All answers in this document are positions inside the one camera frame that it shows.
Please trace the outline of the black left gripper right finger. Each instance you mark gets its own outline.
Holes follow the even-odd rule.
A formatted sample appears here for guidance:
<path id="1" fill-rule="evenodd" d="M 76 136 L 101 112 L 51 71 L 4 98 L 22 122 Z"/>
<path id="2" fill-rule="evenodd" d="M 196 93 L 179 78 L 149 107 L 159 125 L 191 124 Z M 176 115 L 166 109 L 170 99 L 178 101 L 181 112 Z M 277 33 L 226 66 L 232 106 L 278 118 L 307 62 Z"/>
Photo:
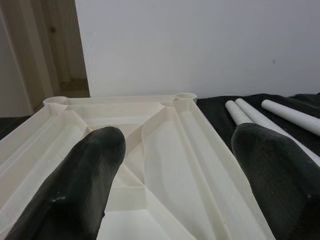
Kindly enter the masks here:
<path id="1" fill-rule="evenodd" d="M 289 137 L 255 123 L 231 138 L 236 160 L 277 240 L 320 238 L 320 167 Z"/>

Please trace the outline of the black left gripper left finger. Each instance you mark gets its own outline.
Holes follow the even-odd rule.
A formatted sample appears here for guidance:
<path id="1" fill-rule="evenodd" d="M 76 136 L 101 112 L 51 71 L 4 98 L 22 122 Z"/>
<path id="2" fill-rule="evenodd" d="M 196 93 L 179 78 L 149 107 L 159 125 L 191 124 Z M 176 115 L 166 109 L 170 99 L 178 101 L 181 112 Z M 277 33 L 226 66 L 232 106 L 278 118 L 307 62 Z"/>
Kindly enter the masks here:
<path id="1" fill-rule="evenodd" d="M 95 240 L 126 140 L 114 126 L 80 140 L 44 180 L 7 240 Z"/>

